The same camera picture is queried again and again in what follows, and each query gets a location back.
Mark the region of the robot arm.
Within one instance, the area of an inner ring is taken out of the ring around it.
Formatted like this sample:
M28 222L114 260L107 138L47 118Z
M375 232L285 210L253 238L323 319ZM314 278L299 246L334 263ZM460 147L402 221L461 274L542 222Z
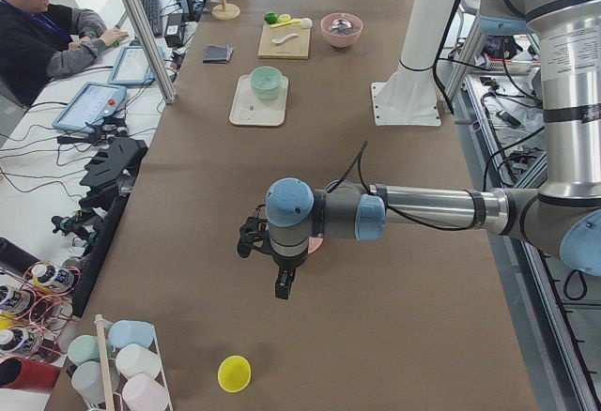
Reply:
M530 243L589 275L600 272L600 0L481 0L484 20L524 23L539 39L547 178L538 189L430 190L339 180L312 190L273 183L240 227L237 251L278 266L288 298L311 237L375 240L387 223L485 229Z

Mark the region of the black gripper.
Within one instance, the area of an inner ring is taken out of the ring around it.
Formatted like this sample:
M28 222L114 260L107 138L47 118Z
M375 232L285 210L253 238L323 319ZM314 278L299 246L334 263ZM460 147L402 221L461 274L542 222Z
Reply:
M270 256L279 267L274 285L275 297L289 299L293 274L305 262L305 251L294 256L284 256L275 251L270 243L268 220L260 217L261 209L264 206L264 204L258 205L254 213L239 228L237 252L241 258L248 258L252 251Z

